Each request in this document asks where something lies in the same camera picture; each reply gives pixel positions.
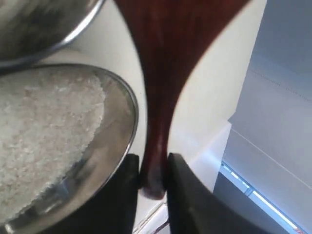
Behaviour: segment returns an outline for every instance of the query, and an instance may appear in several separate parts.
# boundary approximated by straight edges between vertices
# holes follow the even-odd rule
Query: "metal bowl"
[[[104,0],[0,0],[0,69],[42,59],[71,42]]]
[[[5,76],[14,79],[39,72],[41,76],[53,76],[58,71],[78,76],[96,75],[106,96],[105,116],[81,160],[17,218],[0,225],[0,234],[37,233],[74,212],[105,185],[133,142],[138,122],[137,100],[131,88],[117,75],[89,65],[59,64],[40,65]]]

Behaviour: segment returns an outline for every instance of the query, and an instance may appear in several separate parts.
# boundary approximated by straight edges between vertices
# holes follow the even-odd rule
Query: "window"
[[[277,207],[270,203],[263,195],[259,193],[259,191],[253,188],[224,162],[221,164],[220,172],[287,232],[290,234],[306,234],[305,231],[298,227],[298,225],[296,225]]]

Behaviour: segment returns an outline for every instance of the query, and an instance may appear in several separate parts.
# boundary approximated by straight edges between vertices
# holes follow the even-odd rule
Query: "dark red wooden handle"
[[[168,135],[183,85],[207,47],[247,1],[116,0],[144,74],[148,133],[140,175],[147,197],[161,199],[165,194]]]

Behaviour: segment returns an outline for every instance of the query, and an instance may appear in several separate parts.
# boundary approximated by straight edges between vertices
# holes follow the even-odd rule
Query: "black plastic object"
[[[169,154],[167,198],[172,234],[266,234],[221,203],[181,155]]]
[[[137,211],[138,163],[138,156],[127,155],[91,200],[42,234],[131,234]]]

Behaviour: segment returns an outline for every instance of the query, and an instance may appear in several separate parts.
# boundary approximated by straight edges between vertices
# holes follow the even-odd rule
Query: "white granules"
[[[96,76],[45,74],[0,78],[0,224],[62,178],[102,122]]]

